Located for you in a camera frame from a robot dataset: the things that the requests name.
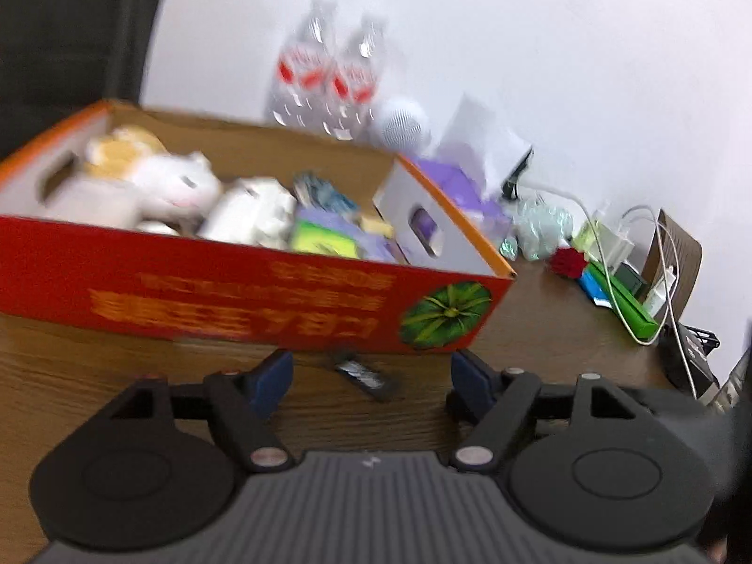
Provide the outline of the black snack bar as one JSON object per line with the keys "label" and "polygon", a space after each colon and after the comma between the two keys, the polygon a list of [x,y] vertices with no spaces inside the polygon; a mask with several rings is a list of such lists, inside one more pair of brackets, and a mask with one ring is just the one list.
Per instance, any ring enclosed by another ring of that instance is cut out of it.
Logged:
{"label": "black snack bar", "polygon": [[355,357],[338,360],[334,370],[378,402],[390,401],[398,391],[392,377],[369,368]]}

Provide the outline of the green snack packet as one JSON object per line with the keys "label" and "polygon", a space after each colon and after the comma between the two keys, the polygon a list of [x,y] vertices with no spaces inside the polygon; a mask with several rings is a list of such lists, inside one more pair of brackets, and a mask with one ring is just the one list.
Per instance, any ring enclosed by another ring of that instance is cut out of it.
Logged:
{"label": "green snack packet", "polygon": [[360,257],[360,246],[352,237],[307,220],[299,220],[294,226],[290,251],[344,259]]}

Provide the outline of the red cardboard box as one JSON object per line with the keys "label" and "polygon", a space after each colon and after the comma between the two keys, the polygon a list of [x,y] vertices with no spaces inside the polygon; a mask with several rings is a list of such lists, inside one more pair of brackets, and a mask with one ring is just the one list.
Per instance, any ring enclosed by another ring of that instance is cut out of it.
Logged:
{"label": "red cardboard box", "polygon": [[[397,264],[38,218],[42,188],[118,125],[201,151],[220,178],[313,172],[395,229]],[[279,127],[100,102],[1,165],[1,308],[119,334],[371,353],[470,344],[515,282],[479,229],[409,159]]]}

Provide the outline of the red rose ornament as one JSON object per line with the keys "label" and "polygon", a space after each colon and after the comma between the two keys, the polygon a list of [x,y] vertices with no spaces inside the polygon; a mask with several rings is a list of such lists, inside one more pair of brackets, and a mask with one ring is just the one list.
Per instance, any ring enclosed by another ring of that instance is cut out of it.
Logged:
{"label": "red rose ornament", "polygon": [[573,247],[560,247],[549,257],[548,265],[555,274],[562,276],[562,278],[579,280],[588,267],[587,261],[584,252]]}

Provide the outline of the iridescent plastic wrap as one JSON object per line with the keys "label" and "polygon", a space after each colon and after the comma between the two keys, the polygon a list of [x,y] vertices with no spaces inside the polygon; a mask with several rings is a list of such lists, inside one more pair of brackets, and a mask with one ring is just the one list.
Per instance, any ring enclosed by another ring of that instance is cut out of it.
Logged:
{"label": "iridescent plastic wrap", "polygon": [[505,259],[548,260],[558,248],[569,246],[573,231],[569,210],[549,205],[542,197],[506,201],[502,208],[512,223],[511,232],[498,247]]}

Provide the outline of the white folded device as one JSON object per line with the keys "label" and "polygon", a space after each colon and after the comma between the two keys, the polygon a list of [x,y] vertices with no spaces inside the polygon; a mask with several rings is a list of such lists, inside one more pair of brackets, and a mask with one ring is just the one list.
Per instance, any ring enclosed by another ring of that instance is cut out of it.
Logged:
{"label": "white folded device", "polygon": [[296,198],[275,178],[241,178],[224,192],[196,235],[209,241],[285,250],[296,206]]}

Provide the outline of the white charger adapter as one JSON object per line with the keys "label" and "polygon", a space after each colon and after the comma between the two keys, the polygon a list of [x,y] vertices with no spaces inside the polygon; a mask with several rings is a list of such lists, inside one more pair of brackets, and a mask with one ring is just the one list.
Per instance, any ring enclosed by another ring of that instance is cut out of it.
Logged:
{"label": "white charger adapter", "polygon": [[635,244],[628,238],[625,227],[613,229],[604,221],[596,225],[595,235],[594,257],[609,273],[614,273],[631,255]]}

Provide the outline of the yellow sponge block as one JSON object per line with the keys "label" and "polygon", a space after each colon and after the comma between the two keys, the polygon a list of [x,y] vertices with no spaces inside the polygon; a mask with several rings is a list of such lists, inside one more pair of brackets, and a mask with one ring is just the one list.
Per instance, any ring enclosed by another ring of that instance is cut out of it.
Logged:
{"label": "yellow sponge block", "polygon": [[379,235],[387,239],[394,237],[394,227],[384,219],[361,215],[358,218],[358,226],[368,235]]}

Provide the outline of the starry night tissue pack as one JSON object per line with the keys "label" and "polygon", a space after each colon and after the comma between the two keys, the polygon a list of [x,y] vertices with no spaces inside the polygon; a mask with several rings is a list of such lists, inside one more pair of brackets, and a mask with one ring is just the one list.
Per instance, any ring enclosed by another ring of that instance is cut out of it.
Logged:
{"label": "starry night tissue pack", "polygon": [[293,191],[302,208],[317,208],[352,219],[360,207],[329,180],[312,172],[302,172],[293,178]]}

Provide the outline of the brown cardboard stand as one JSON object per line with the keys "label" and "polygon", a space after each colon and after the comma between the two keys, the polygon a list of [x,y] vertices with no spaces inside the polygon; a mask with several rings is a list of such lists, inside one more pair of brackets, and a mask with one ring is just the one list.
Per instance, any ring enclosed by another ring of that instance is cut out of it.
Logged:
{"label": "brown cardboard stand", "polygon": [[702,247],[687,230],[664,210],[658,212],[659,223],[663,226],[659,233],[652,236],[648,258],[642,268],[641,276],[651,289],[663,276],[660,266],[659,242],[663,243],[666,265],[673,266],[677,279],[673,284],[672,307],[675,318],[681,318],[688,300],[695,290],[702,262]]}

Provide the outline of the purple tissue pack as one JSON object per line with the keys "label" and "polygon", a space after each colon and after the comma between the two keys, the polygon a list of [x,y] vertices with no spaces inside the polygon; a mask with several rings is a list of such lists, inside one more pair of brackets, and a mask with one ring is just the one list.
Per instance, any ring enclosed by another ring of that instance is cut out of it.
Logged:
{"label": "purple tissue pack", "polygon": [[498,247],[512,226],[502,183],[530,147],[505,113],[464,95],[432,153],[413,162]]}

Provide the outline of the yellow plush hamster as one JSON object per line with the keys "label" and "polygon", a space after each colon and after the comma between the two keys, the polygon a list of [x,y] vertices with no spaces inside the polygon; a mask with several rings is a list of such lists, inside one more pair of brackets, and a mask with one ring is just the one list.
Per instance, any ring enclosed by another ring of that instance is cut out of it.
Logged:
{"label": "yellow plush hamster", "polygon": [[94,177],[123,180],[143,158],[166,153],[165,144],[144,127],[122,125],[88,140],[82,169]]}

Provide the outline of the left water bottle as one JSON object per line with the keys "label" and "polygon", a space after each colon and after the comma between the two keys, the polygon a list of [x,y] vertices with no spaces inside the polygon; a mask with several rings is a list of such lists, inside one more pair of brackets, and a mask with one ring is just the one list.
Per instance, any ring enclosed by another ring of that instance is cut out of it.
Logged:
{"label": "left water bottle", "polygon": [[266,101],[269,124],[316,131],[321,97],[334,57],[334,0],[311,0],[276,58]]}

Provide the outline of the water bottle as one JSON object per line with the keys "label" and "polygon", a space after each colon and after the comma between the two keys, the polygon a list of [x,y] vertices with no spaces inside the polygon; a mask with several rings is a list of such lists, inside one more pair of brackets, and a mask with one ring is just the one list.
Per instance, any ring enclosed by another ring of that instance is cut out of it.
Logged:
{"label": "water bottle", "polygon": [[334,0],[311,0],[276,58],[266,101],[269,124],[316,131],[321,97],[334,57]]}
{"label": "water bottle", "polygon": [[334,57],[325,90],[324,131],[339,141],[356,141],[368,124],[385,68],[386,19],[365,14]]}

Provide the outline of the right water bottle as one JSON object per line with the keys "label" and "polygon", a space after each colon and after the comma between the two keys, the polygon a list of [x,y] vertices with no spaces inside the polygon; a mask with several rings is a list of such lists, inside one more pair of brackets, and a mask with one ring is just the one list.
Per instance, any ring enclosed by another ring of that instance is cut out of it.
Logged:
{"label": "right water bottle", "polygon": [[334,57],[325,90],[324,131],[339,141],[356,141],[368,124],[385,68],[386,19],[365,14]]}

